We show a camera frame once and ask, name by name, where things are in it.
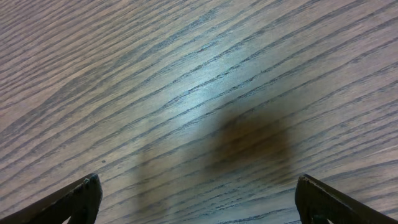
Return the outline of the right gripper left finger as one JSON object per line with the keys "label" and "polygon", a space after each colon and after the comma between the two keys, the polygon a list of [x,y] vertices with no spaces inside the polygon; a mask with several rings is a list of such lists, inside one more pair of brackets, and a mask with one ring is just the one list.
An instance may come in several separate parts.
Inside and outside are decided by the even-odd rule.
{"label": "right gripper left finger", "polygon": [[94,224],[103,191],[97,174],[88,174],[1,219],[1,224]]}

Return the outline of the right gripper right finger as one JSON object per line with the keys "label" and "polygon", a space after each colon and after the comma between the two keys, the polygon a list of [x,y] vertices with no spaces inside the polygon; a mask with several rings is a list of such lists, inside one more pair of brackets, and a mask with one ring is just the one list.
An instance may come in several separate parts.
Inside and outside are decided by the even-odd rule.
{"label": "right gripper right finger", "polygon": [[298,178],[295,204],[302,224],[397,224],[397,220],[307,174]]}

